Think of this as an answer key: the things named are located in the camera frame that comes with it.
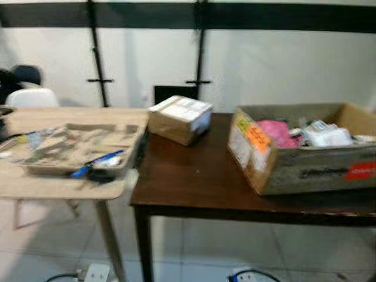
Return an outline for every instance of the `black stripe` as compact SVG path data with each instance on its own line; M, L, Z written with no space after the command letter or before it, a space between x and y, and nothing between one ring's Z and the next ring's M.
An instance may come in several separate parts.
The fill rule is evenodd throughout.
M101 28L194 28L193 3L96 4ZM209 29L276 29L376 33L376 7L210 3ZM88 27L85 3L1 4L3 27Z

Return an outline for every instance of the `small cardboard box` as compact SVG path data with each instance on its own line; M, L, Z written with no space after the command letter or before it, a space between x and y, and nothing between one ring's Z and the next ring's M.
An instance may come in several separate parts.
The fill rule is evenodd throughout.
M212 105L172 96L149 108L149 131L182 145L189 145L209 128Z
M376 115L351 104L241 106L233 116L228 148L258 194L289 194L376 187L376 145L283 149L256 121L321 119L352 135L376 135Z

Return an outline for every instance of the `pink fabric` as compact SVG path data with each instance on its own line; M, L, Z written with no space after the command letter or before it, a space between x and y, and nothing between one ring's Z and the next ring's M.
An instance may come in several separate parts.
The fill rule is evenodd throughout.
M300 138L292 138L288 133L286 122L277 122L275 120L262 120L257 125L270 137L272 137L278 147L297 148L299 147Z

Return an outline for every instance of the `white wall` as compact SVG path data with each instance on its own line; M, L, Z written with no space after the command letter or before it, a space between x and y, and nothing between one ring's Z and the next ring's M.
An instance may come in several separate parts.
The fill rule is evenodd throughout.
M289 2L376 5L374 0ZM39 65L45 86L64 104L100 106L97 84L86 82L96 76L88 29L2 31L0 45L11 46L12 61ZM194 78L197 42L191 30L100 28L99 39L105 76L115 80L107 84L113 106L147 106L153 85L184 85ZM368 105L376 93L375 78L376 35L213 30L204 69L204 79L213 83L203 86L202 99L219 112L246 103L349 100Z

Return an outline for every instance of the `table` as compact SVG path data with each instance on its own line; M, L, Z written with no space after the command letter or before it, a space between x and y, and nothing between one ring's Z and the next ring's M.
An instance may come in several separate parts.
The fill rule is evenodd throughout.
M133 124L140 126L144 132L147 119L147 111L140 109L22 108L7 116L6 124L10 134L55 128L65 123L115 124L118 129L123 130L126 124ZM129 149L130 160L134 159L136 149L135 145ZM118 241L107 206L108 200L115 199L123 193L124 180L98 185L88 180L40 177L28 174L20 165L6 159L0 160L0 179L0 197L4 198L93 200L114 271L119 282L126 281Z
M376 189L261 197L226 148L230 114L213 114L190 147L151 135L130 204L144 282L153 281L151 216L376 226Z

